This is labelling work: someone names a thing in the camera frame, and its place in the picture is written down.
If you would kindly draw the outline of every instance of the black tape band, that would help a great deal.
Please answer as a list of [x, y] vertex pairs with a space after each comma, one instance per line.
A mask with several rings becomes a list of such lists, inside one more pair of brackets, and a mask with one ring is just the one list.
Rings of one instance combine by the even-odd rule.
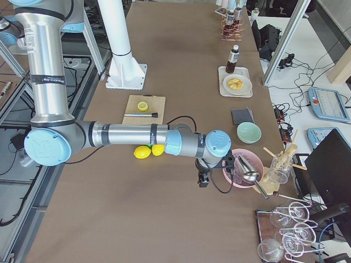
[[110, 129], [110, 124], [103, 125], [103, 129], [101, 131], [101, 141], [103, 142], [104, 146], [111, 145], [109, 140], [109, 129]]
[[68, 15], [65, 17], [65, 21], [67, 21], [67, 20], [68, 20], [68, 18], [70, 18], [70, 17], [71, 17], [71, 15], [72, 15], [72, 13], [73, 13], [74, 8], [75, 8], [75, 1], [74, 1], [74, 0], [71, 0], [71, 9], [70, 9], [70, 11], [69, 11]]
[[203, 133], [198, 133], [197, 135], [197, 150], [196, 150], [196, 158], [202, 158], [203, 153], [205, 152], [205, 138], [206, 135]]
[[157, 144], [156, 135], [157, 135], [157, 124], [153, 123], [150, 129], [150, 144], [152, 145]]
[[71, 119], [69, 121], [63, 121], [63, 122], [31, 122], [31, 126], [36, 128], [50, 128], [50, 127], [71, 125], [71, 124], [74, 124], [75, 122], [76, 122], [75, 119]]
[[112, 52], [112, 54], [115, 55], [115, 56], [126, 56], [126, 55], [128, 55], [130, 52], [132, 52], [132, 50], [130, 50], [128, 53], [125, 53], [125, 54], [123, 54], [123, 55], [118, 55], [118, 54], [115, 54], [115, 53], [113, 53], [113, 52]]
[[31, 75], [31, 82], [36, 85], [47, 83], [66, 85], [66, 78], [65, 76]]
[[95, 147], [94, 141], [93, 141], [93, 128], [94, 128], [95, 122], [90, 122], [89, 125], [89, 130], [88, 130], [88, 138], [89, 138], [89, 143], [91, 147]]
[[20, 14], [20, 13], [49, 15], [49, 16], [53, 16], [55, 18], [61, 19], [62, 21], [65, 21], [64, 15], [62, 15], [58, 12], [51, 11], [48, 9], [43, 9], [43, 8], [37, 8], [37, 7], [17, 7], [17, 8], [15, 8], [15, 14]]

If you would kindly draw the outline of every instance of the green bowl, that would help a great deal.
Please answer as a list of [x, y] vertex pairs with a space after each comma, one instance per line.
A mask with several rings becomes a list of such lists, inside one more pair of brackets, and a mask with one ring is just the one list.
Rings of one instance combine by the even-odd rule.
[[253, 144], [262, 136], [259, 126], [251, 122], [240, 123], [236, 132], [239, 139], [246, 144]]

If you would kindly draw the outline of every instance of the small bottle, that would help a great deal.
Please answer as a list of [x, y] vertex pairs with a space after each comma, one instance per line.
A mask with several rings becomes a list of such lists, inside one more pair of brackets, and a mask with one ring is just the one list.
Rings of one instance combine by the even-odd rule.
[[242, 9], [240, 7], [237, 7], [234, 10], [234, 21], [233, 21], [233, 24], [234, 24], [235, 30], [239, 29], [238, 25], [240, 24], [240, 20], [241, 20], [241, 12], [242, 12]]
[[239, 57], [239, 46], [234, 45], [233, 49], [229, 53], [227, 66], [225, 67], [226, 73], [234, 72], [238, 57]]
[[223, 28], [223, 35], [229, 36], [230, 31], [234, 28], [233, 27], [233, 22], [234, 22], [234, 12], [232, 10], [228, 11], [227, 17], [225, 18], [225, 25]]

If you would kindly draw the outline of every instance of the yellow lemon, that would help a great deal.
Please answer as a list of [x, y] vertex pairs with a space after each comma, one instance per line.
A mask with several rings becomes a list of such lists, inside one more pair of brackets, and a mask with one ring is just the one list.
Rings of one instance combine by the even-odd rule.
[[139, 111], [146, 111], [146, 110], [148, 110], [148, 108], [149, 108], [149, 105], [145, 101], [138, 103]]
[[151, 154], [151, 149], [147, 146], [139, 146], [134, 151], [134, 156], [138, 159], [144, 159]]
[[152, 146], [152, 154], [154, 156], [159, 156], [163, 154], [165, 151], [165, 145], [164, 144], [155, 144]]

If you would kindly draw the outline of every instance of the wooden cutting board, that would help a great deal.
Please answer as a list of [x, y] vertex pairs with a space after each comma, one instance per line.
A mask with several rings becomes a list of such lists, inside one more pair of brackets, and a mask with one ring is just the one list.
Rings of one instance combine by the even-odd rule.
[[[145, 101], [149, 108], [147, 111], [139, 111], [138, 103]], [[124, 117], [122, 124], [163, 124], [166, 97], [130, 95], [125, 113], [154, 113], [158, 112], [157, 118], [152, 117]]]

